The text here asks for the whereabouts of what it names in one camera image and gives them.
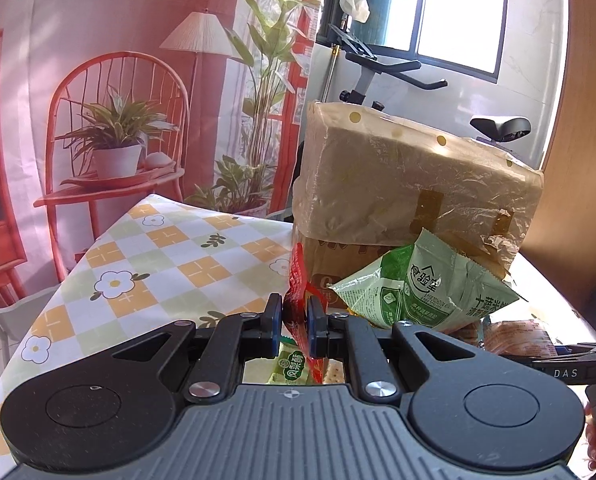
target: floor lamp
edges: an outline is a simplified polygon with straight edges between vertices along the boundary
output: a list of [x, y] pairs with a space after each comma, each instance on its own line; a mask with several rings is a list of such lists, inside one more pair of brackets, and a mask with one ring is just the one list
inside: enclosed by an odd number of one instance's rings
[[193, 52], [193, 68], [191, 69], [191, 83], [189, 85], [189, 109], [193, 97], [195, 73], [198, 66], [199, 54], [220, 54], [238, 58], [227, 33], [224, 31], [218, 16], [209, 12], [192, 12], [178, 25], [160, 48], [168, 50], [186, 50]]

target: metal screw cap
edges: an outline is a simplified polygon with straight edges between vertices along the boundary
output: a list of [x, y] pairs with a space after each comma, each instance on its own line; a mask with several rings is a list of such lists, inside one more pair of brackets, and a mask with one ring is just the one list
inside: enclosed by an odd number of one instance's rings
[[193, 383], [189, 386], [189, 393], [201, 399], [215, 397], [220, 393], [220, 386], [210, 381], [201, 381], [200, 383]]
[[396, 393], [398, 389], [393, 384], [387, 383], [386, 381], [373, 381], [364, 386], [364, 391], [371, 397], [388, 397]]

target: white flower pot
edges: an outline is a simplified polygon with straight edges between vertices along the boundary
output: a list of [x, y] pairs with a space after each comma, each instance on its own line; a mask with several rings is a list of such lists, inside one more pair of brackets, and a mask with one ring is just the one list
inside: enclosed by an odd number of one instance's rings
[[111, 150], [94, 150], [94, 162], [98, 178], [118, 178], [132, 176], [138, 169], [138, 159], [142, 152], [142, 145], [125, 146]]

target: white flower print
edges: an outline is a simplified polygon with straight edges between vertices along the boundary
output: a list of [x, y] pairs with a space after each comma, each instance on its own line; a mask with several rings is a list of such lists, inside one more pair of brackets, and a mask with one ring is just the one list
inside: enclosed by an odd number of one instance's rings
[[142, 219], [142, 225], [163, 225], [165, 223], [165, 218], [162, 215], [147, 215], [145, 218]]
[[37, 365], [41, 365], [49, 359], [49, 346], [51, 345], [52, 341], [47, 336], [33, 335], [25, 342], [20, 357], [23, 361], [33, 361]]
[[124, 292], [129, 292], [136, 286], [132, 280], [132, 274], [128, 270], [114, 272], [107, 270], [103, 272], [100, 279], [94, 285], [96, 292], [102, 294], [107, 300], [113, 300]]
[[289, 276], [289, 260], [287, 258], [278, 258], [269, 264], [269, 268], [281, 276]]

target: cardboard box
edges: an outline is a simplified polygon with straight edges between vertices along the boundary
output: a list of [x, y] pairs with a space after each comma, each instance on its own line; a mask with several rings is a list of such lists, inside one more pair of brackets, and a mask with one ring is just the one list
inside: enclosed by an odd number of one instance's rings
[[310, 103], [293, 186], [295, 240], [324, 291], [422, 228], [504, 272], [542, 187], [542, 172], [493, 146], [372, 108]]

